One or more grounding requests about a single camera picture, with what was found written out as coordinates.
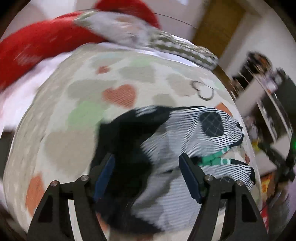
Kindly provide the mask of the white shelf unit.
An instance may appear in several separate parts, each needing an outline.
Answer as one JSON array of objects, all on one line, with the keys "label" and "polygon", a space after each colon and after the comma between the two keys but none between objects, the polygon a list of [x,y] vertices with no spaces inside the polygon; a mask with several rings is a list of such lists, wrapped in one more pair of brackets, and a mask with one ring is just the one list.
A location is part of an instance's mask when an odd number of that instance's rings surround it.
[{"label": "white shelf unit", "polygon": [[257,143],[268,143],[283,157],[287,157],[293,136],[288,126],[288,118],[275,94],[278,85],[274,79],[279,70],[266,73],[265,76],[255,76],[235,99],[253,144],[259,173],[262,175],[274,171],[275,165],[257,147]]}]

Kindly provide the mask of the olive sheep pattern bolster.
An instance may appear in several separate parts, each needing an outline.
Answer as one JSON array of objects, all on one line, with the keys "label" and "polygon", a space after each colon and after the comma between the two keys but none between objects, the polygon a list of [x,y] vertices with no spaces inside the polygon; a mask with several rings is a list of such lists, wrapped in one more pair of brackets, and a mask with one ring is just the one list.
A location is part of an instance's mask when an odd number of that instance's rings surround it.
[{"label": "olive sheep pattern bolster", "polygon": [[156,30],[150,38],[150,46],[160,52],[182,57],[198,66],[214,70],[218,64],[218,57],[202,46],[174,36],[170,33]]}]

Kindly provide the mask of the red rear pillow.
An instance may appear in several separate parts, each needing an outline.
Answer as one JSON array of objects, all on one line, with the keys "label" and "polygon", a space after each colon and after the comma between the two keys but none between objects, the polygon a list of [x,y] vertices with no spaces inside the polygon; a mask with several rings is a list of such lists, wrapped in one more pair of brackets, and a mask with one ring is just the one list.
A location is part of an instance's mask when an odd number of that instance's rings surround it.
[{"label": "red rear pillow", "polygon": [[155,13],[140,0],[101,0],[94,5],[101,11],[112,11],[132,15],[146,21],[151,26],[161,29]]}]

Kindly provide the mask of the red long pillow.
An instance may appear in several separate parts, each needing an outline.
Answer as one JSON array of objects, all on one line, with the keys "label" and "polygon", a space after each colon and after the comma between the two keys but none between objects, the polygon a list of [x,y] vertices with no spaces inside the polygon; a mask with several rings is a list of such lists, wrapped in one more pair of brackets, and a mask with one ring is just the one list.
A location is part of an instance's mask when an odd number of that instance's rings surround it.
[{"label": "red long pillow", "polygon": [[105,42],[74,23],[81,11],[28,25],[1,41],[1,91],[46,58],[87,43]]}]

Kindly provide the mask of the navy striped pants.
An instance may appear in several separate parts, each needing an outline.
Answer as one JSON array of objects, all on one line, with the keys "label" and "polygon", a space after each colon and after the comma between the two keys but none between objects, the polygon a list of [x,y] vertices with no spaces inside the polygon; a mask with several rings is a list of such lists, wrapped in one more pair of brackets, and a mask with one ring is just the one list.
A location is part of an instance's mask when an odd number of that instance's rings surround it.
[{"label": "navy striped pants", "polygon": [[205,106],[132,109],[100,123],[92,166],[112,154],[115,166],[104,194],[95,195],[95,210],[112,228],[129,233],[182,230],[200,210],[179,168],[188,157],[204,173],[256,182],[247,163],[224,154],[243,142],[239,122],[224,111]]}]

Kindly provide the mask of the black television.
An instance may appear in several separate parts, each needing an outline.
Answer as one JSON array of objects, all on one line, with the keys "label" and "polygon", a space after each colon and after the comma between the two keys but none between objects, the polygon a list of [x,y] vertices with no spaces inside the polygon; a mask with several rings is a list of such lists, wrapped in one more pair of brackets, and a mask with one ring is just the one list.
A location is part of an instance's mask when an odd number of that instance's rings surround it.
[{"label": "black television", "polygon": [[275,91],[277,99],[280,101],[285,114],[288,118],[288,126],[291,129],[292,135],[295,135],[295,83],[286,75],[283,70],[276,73],[274,79],[277,83]]}]

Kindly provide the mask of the heart pattern quilt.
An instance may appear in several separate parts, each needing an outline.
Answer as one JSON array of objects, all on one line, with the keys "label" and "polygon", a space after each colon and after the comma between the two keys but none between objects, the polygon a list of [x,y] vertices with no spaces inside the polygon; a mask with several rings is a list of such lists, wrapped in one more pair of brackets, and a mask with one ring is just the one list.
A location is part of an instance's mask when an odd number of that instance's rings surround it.
[{"label": "heart pattern quilt", "polygon": [[98,126],[148,105],[210,106],[243,119],[211,71],[177,56],[87,44],[41,85],[17,126],[4,170],[8,210],[28,231],[46,188],[90,169]]}]

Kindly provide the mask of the cluttered shoe rack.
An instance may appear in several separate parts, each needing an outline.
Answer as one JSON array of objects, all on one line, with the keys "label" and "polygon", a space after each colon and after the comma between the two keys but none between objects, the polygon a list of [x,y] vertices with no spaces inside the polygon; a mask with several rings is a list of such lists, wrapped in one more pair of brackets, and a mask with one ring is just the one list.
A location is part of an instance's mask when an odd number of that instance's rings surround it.
[{"label": "cluttered shoe rack", "polygon": [[255,76],[265,76],[272,69],[272,63],[264,54],[249,51],[238,72],[232,75],[230,83],[234,88],[234,94],[238,97],[248,87]]}]

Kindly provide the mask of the wooden door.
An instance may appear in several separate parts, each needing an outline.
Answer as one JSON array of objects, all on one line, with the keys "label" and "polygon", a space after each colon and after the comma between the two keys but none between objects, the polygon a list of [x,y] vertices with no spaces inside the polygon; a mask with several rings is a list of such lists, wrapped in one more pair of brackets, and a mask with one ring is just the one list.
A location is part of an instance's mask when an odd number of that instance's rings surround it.
[{"label": "wooden door", "polygon": [[212,39],[228,45],[245,12],[238,1],[210,1],[193,42],[203,46]]}]

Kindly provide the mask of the grey floral pillow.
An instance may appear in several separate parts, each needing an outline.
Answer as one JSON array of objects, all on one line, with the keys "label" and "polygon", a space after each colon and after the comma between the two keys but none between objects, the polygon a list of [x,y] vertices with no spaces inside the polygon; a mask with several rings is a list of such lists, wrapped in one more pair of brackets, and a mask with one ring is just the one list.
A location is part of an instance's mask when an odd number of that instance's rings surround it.
[{"label": "grey floral pillow", "polygon": [[131,48],[147,48],[157,30],[146,21],[110,11],[85,11],[74,23],[109,42]]}]

